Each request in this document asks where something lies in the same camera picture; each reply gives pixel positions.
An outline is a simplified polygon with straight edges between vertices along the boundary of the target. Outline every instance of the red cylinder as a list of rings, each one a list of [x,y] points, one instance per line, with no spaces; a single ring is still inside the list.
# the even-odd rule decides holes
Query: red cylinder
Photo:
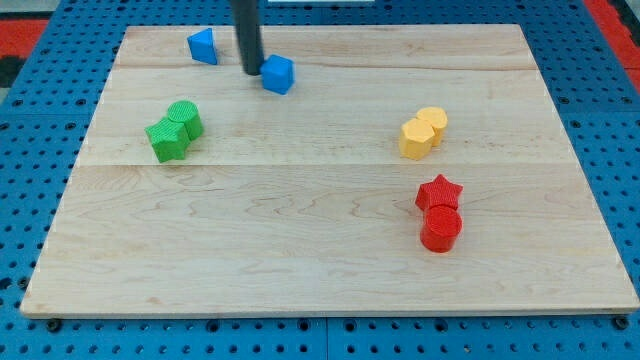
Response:
[[[462,231],[460,214],[450,207],[436,206],[425,213],[420,241],[427,249],[444,253],[453,248],[460,231]]]

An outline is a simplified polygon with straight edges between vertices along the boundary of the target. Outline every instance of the toy block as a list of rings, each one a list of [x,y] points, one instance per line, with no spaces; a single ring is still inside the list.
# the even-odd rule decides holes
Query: toy block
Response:
[[[191,141],[197,139],[204,132],[198,107],[191,101],[181,100],[171,104],[167,110],[167,116],[173,122],[184,124]]]
[[[280,95],[286,94],[295,82],[293,61],[271,55],[260,67],[262,87]]]
[[[191,58],[211,65],[218,65],[213,29],[205,29],[187,38]]]
[[[413,118],[402,125],[398,148],[402,156],[420,160],[431,151],[435,133],[428,123]]]
[[[183,123],[163,117],[162,120],[144,129],[158,161],[184,160],[187,146],[191,143]]]
[[[436,206],[446,206],[458,209],[458,197],[462,193],[462,185],[449,182],[444,175],[439,174],[432,182],[420,185],[416,196],[416,205],[422,211],[428,211]]]
[[[428,122],[435,133],[433,138],[433,146],[440,146],[444,131],[447,128],[447,113],[444,109],[439,107],[426,107],[420,109],[416,114],[416,117],[420,120]]]
[[[420,231],[420,241],[429,250],[444,253],[455,244],[462,231],[462,218],[454,209],[436,206],[424,216],[424,226]]]

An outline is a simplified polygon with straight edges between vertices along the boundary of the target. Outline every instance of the red star-shaped block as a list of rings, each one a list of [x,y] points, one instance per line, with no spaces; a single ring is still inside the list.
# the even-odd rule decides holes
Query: red star-shaped block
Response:
[[[461,185],[449,182],[444,175],[440,174],[432,182],[420,185],[416,205],[422,211],[441,205],[458,210],[458,196],[461,192]]]

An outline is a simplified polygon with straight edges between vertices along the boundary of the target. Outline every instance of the wooden table surface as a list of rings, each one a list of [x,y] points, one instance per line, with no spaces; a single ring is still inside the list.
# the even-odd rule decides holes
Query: wooden table surface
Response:
[[[517,25],[266,27],[286,96],[191,60],[201,27],[131,27],[27,289],[34,318],[624,313],[640,304]],[[176,100],[205,127],[158,164]],[[421,107],[442,145],[401,158]],[[420,183],[464,185],[454,249],[419,242]]]

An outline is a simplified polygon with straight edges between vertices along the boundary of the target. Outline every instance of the blue block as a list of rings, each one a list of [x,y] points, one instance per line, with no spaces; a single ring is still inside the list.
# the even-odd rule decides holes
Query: blue block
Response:
[[[216,43],[213,40],[213,29],[205,29],[187,38],[191,58],[211,65],[218,65]]]
[[[289,91],[295,82],[293,61],[279,55],[271,55],[260,67],[262,87],[280,95]]]

